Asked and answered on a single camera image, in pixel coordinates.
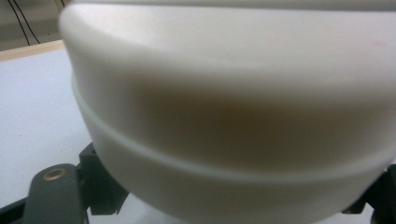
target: white plastic object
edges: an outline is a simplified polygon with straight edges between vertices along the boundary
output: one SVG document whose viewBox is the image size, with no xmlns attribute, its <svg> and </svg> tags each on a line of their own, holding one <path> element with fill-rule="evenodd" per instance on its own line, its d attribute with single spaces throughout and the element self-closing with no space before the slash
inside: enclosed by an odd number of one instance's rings
<svg viewBox="0 0 396 224">
<path fill-rule="evenodd" d="M 192 223 L 309 223 L 396 156 L 394 11 L 174 2 L 60 19 L 98 155 L 137 197 Z"/>
</svg>

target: brass screw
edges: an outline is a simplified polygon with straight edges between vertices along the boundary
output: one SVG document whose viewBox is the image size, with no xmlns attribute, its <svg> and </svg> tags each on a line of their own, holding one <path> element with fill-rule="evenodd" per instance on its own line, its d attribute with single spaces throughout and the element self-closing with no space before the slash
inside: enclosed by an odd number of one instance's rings
<svg viewBox="0 0 396 224">
<path fill-rule="evenodd" d="M 56 168 L 44 174 L 43 179 L 47 181 L 56 180 L 66 174 L 66 169 Z"/>
</svg>

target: wire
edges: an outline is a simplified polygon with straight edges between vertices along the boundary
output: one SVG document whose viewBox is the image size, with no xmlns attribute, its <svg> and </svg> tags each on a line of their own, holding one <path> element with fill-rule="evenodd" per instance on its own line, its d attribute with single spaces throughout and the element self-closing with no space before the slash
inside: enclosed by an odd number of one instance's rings
<svg viewBox="0 0 396 224">
<path fill-rule="evenodd" d="M 23 14 L 23 12 L 22 12 L 22 10 L 21 10 L 20 6 L 18 5 L 17 1 L 16 1 L 16 0 L 13 0 L 13 2 L 15 3 L 15 5 L 16 5 L 16 6 L 17 6 L 17 8 L 18 8 L 18 10 L 19 10 L 19 11 L 20 11 L 20 13 L 22 14 L 22 16 L 23 16 L 23 19 L 25 20 L 25 22 L 26 22 L 26 25 L 27 25 L 27 27 L 28 27 L 28 28 L 29 28 L 29 30 L 30 30 L 30 33 L 32 33 L 32 35 L 35 37 L 35 33 L 33 33 L 33 31 L 32 31 L 32 28 L 30 28 L 29 22 L 26 20 L 26 18 L 25 18 L 25 16 L 24 16 L 24 14 Z"/>
<path fill-rule="evenodd" d="M 15 11 L 15 8 L 14 8 L 14 6 L 12 6 L 12 4 L 11 4 L 11 1 L 10 1 L 10 0 L 8 0 L 8 2 L 9 2 L 9 5 L 12 7 L 12 10 L 14 11 L 14 14 L 15 14 L 15 16 L 16 16 L 16 17 L 17 17 L 17 19 L 18 19 L 18 23 L 20 24 L 20 27 L 21 27 L 21 29 L 22 29 L 22 31 L 23 31 L 23 34 L 24 34 L 24 36 L 25 36 L 25 39 L 26 39 L 27 45 L 29 45 L 29 46 L 30 46 L 29 39 L 27 38 L 27 35 L 26 35 L 26 33 L 24 32 L 24 29 L 23 29 L 22 23 L 21 23 L 21 21 L 20 21 L 20 17 L 18 16 L 18 14 L 17 14 L 17 11 Z"/>
</svg>

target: white table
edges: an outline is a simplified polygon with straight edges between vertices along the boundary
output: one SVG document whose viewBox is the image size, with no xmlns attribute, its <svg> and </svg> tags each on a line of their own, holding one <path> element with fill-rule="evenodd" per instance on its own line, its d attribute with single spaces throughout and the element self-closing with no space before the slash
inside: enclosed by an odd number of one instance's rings
<svg viewBox="0 0 396 224">
<path fill-rule="evenodd" d="M 39 171 L 59 163 L 77 165 L 79 152 L 91 142 L 71 92 L 70 76 L 64 49 L 0 63 L 0 207 L 26 197 Z M 317 224 L 369 224 L 371 212 L 368 207 L 363 215 L 335 215 Z M 133 196 L 118 216 L 90 217 L 90 221 L 182 223 Z"/>
</svg>

